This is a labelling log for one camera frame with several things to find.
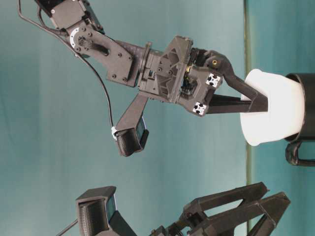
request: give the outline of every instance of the teal wall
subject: teal wall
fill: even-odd
[[[35,16],[33,1],[22,2],[24,14]],[[91,2],[112,38],[152,41],[164,50],[175,35],[189,36],[196,47],[226,54],[244,76],[242,0]],[[150,101],[145,151],[120,157],[93,73],[54,38],[21,21],[15,0],[4,1],[0,14],[6,19],[0,21],[1,235],[54,235],[74,220],[75,198],[106,185],[118,187],[120,212],[138,235],[148,235],[175,221],[193,198],[245,185],[237,115],[199,119]],[[105,78],[104,68],[91,62]],[[106,84],[117,122],[136,90]],[[225,86],[220,92],[236,95]],[[237,235],[244,234],[245,226],[238,228]],[[68,235],[79,235],[78,228]]]
[[[314,73],[315,2],[247,0],[249,68],[286,75]],[[270,194],[284,191],[292,203],[274,236],[314,235],[313,168],[289,165],[286,141],[251,148],[252,182],[264,181]],[[314,143],[303,144],[300,157],[313,158]]]

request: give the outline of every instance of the black holder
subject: black holder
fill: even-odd
[[[290,143],[286,147],[285,157],[291,165],[315,167],[314,159],[299,158],[299,147],[302,142],[315,142],[315,74],[289,74],[286,77],[302,85],[305,113],[301,131],[286,138]]]

